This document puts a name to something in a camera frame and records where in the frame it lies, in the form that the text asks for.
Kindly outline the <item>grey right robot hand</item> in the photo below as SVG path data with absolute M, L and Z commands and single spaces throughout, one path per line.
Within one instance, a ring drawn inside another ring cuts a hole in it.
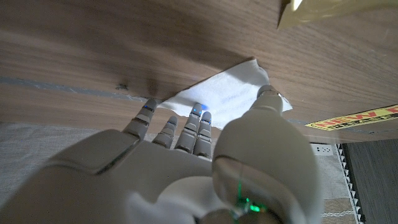
M 216 143 L 195 104 L 179 136 L 171 117 L 144 136 L 149 100 L 122 131 L 54 155 L 1 207 L 2 223 L 321 223 L 323 190 L 307 138 L 270 85 Z

